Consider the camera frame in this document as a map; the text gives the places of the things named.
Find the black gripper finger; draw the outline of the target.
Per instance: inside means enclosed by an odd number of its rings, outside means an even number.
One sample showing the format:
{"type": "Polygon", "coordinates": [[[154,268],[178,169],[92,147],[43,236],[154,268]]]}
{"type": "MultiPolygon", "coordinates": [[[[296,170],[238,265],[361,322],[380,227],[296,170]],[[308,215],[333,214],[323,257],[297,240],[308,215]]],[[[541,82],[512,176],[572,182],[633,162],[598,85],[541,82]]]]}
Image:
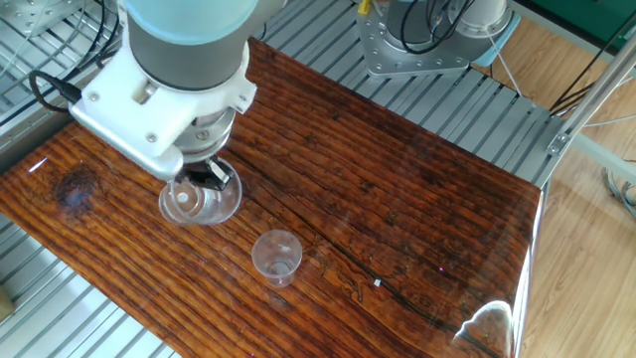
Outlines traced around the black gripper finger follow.
{"type": "Polygon", "coordinates": [[[208,174],[209,178],[207,179],[207,183],[212,190],[216,191],[224,191],[234,178],[231,165],[219,157],[214,157],[209,160],[208,174]]]}
{"type": "Polygon", "coordinates": [[[177,175],[177,182],[189,181],[197,187],[210,187],[213,184],[211,173],[207,169],[184,168],[177,175]]]}

